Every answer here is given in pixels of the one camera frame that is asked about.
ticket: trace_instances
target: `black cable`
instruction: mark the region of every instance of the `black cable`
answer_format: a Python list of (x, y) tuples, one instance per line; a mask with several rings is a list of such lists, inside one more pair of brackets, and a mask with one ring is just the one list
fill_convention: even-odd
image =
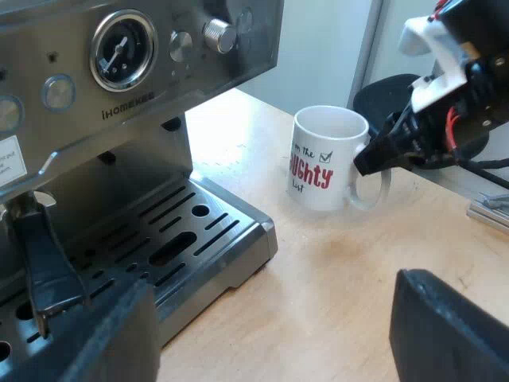
[(496, 185), (504, 187), (505, 189), (509, 189), (509, 181), (506, 181), (501, 177), (497, 177), (496, 175), (489, 173), (486, 170), (480, 169), (479, 167), (473, 166), (472, 163), (470, 163), (470, 161), (462, 162), (460, 163), (459, 166), (467, 171), (470, 171), (471, 173), (474, 173), (475, 175), (478, 175), (480, 177), (483, 177), (484, 179), (487, 179), (495, 183)]
[(498, 161), (482, 161), (482, 162), (475, 162), (475, 161), (462, 161), (460, 162), (467, 162), (471, 166), (476, 167), (479, 170), (498, 170), (498, 169), (504, 169), (506, 167), (509, 167), (509, 158), (507, 159), (500, 159)]

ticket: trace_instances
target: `portafilter handle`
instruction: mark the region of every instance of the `portafilter handle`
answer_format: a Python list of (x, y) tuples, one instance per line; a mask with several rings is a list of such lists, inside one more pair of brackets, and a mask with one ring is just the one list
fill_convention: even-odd
[(7, 208), (25, 261), (33, 316), (39, 333), (46, 338), (50, 317), (77, 303), (89, 303), (90, 298), (56, 238), (47, 207), (34, 193), (25, 193)]

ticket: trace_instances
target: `brand logo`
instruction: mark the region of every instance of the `brand logo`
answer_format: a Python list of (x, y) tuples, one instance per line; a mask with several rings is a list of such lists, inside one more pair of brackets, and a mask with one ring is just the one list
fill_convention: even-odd
[(103, 110), (103, 121), (112, 117), (113, 115), (122, 114), (124, 111), (128, 111), (133, 107), (137, 107), (144, 103), (149, 102), (151, 99), (155, 98), (155, 94), (153, 92), (142, 95), (138, 98), (132, 99), (129, 102), (123, 103), (122, 105), (118, 105), (117, 107), (113, 107), (110, 110)]

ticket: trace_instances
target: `drip tray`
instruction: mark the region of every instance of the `drip tray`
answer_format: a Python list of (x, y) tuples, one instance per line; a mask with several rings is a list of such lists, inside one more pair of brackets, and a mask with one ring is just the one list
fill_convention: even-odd
[[(163, 346), (273, 257), (277, 242), (268, 216), (195, 176), (152, 192), (65, 251), (93, 303), (107, 302), (108, 291), (120, 282), (152, 284)], [(38, 336), (24, 283), (18, 285), (10, 295), (3, 290), (0, 301), (0, 377), (51, 344), (51, 335)]]

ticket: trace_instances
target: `white wall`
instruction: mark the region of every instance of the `white wall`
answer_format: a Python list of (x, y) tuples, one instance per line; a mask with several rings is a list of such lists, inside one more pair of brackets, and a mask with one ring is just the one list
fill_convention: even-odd
[(396, 74), (431, 73), (433, 55), (405, 56), (398, 51), (398, 43), (405, 21), (430, 15), (436, 4), (437, 0), (384, 0), (364, 85)]
[(294, 114), (345, 106), (371, 0), (286, 0), (278, 66), (239, 87)]

